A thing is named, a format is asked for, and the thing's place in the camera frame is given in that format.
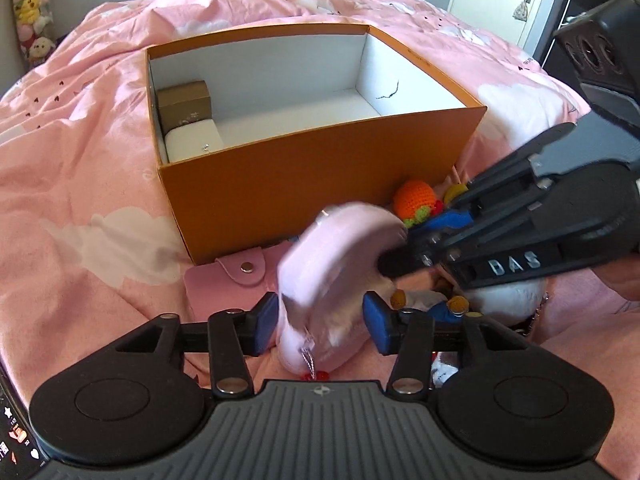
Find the person right hand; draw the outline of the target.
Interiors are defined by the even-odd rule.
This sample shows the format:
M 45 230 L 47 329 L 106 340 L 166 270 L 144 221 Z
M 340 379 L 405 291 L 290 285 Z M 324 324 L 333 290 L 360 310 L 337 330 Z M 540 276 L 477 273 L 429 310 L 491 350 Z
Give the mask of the person right hand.
M 640 300 L 640 256 L 632 254 L 593 269 L 608 288 L 629 301 Z

